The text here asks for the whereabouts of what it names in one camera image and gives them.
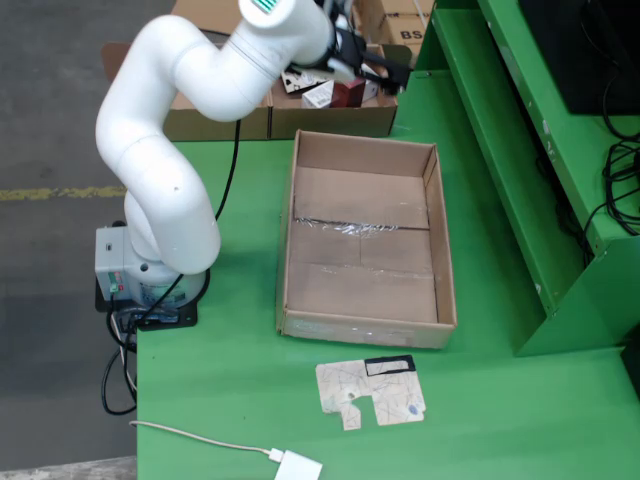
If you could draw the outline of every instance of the stacked cardboard boxes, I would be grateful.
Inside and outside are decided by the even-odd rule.
[[[420,53],[435,0],[357,0],[354,9],[370,42],[404,45],[412,62]]]

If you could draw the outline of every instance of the concrete floor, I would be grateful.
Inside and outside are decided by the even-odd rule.
[[[119,185],[98,157],[106,41],[130,41],[173,0],[0,1],[0,193]],[[135,454],[106,415],[114,351],[93,309],[95,228],[122,198],[0,195],[0,471]],[[127,400],[120,378],[115,407]]]

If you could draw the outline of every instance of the black monitor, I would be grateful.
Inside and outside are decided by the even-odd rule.
[[[520,5],[570,112],[601,114],[604,89],[618,75],[608,112],[640,114],[640,0],[520,0]]]

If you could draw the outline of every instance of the green workbench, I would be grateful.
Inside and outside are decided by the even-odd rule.
[[[637,478],[640,404],[615,349],[517,358],[540,326],[512,226],[454,77],[416,73],[393,138],[438,144],[459,328],[440,352],[282,337],[275,281],[292,141],[243,142],[220,221],[222,250],[196,327],[140,334],[138,419],[226,442],[289,449],[324,464],[324,479]],[[232,144],[179,148],[217,205]],[[411,353],[424,422],[363,428],[322,413],[315,366]],[[138,427],[138,478],[270,479],[260,454]]]
[[[558,223],[556,197],[536,166],[539,155],[549,158],[584,229],[604,202],[602,168],[617,139],[600,115],[567,110],[519,0],[441,0],[431,26],[419,68],[451,73],[544,310],[519,353],[620,344],[638,323],[640,237],[628,235],[601,209],[587,229],[595,259],[585,266],[579,243]],[[640,130],[638,116],[613,121],[623,131]],[[638,186],[635,178],[624,183],[614,194]],[[639,198],[619,206],[637,211]]]

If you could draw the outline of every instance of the brown cardboard box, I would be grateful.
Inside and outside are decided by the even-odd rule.
[[[369,48],[383,55],[380,46]],[[302,108],[302,93],[286,93],[281,81],[271,89],[271,105],[271,139],[294,138],[298,129],[386,137],[398,109],[396,97],[385,95],[382,90],[360,108]]]
[[[435,145],[299,131],[283,212],[280,333],[447,344],[457,315]]]
[[[230,35],[242,20],[238,0],[176,0],[171,10],[208,32]]]
[[[363,34],[363,30],[364,30],[364,25],[362,24],[362,18],[360,17],[360,12],[355,9],[355,8],[351,8],[351,25],[353,25],[353,28],[355,29],[356,32],[358,32],[360,35]]]
[[[112,82],[129,51],[129,43],[107,43],[102,47],[102,64],[107,79]],[[269,138],[269,106],[271,94],[262,100],[260,107],[242,119],[242,140],[266,140]],[[169,140],[204,141],[233,140],[235,122],[216,122],[198,112],[182,93],[178,93],[164,122],[164,133]]]
[[[435,0],[418,1],[424,20],[413,0],[356,0],[354,10],[362,21],[365,38],[379,44],[405,45],[415,64],[426,31],[424,24],[428,24],[434,4]],[[404,60],[396,58],[393,50],[385,49],[385,53],[392,60]]]

